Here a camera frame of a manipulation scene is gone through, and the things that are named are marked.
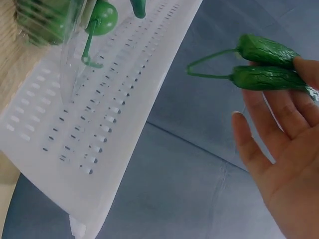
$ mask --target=hand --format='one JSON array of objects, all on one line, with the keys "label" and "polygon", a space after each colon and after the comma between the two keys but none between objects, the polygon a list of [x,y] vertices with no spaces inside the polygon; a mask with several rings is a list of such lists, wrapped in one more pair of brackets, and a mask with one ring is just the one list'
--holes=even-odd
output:
[{"label": "hand", "polygon": [[[299,75],[319,89],[319,62],[295,58]],[[319,107],[302,92],[243,91],[258,134],[276,163],[262,153],[245,117],[233,114],[241,158],[288,239],[319,239]]]}]

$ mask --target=wooden surface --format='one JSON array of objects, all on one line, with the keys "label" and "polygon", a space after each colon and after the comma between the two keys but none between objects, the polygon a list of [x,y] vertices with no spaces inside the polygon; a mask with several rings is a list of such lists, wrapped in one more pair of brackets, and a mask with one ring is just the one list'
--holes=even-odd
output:
[{"label": "wooden surface", "polygon": [[[14,12],[12,0],[0,0],[0,114],[43,55],[43,50],[27,46],[24,39],[18,37]],[[0,235],[19,175],[19,170],[0,148]]]}]

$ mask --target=fingernail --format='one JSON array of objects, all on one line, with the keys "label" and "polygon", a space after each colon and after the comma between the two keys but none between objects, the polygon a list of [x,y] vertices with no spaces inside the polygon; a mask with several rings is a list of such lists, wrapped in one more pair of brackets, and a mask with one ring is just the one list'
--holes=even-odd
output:
[{"label": "fingernail", "polygon": [[241,114],[241,112],[239,112],[239,111],[233,111],[233,113],[231,113],[231,115],[233,116],[234,114],[238,114],[238,113]]}]

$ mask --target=gray surface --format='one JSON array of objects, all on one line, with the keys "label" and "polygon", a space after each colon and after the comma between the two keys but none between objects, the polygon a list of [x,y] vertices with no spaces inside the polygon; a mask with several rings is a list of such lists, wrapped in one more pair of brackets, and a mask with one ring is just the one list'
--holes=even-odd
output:
[{"label": "gray surface", "polygon": [[[244,168],[235,153],[232,111],[242,111],[240,90],[225,80],[185,74],[193,60],[233,48],[243,33],[277,40],[305,58],[319,59],[319,1],[204,0],[174,60],[149,122]],[[211,60],[201,70],[229,74],[247,64],[233,54]]]},{"label": "gray surface", "polygon": [[[67,215],[21,176],[3,239],[69,239]],[[249,174],[147,125],[98,239],[283,239]]]}]

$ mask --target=green toy cucumber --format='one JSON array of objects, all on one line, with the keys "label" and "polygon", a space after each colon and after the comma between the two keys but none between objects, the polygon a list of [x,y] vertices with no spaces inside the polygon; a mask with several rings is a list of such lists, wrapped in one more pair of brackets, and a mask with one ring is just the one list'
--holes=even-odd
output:
[{"label": "green toy cucumber", "polygon": [[130,0],[134,14],[137,18],[144,18],[146,16],[146,0]]}]

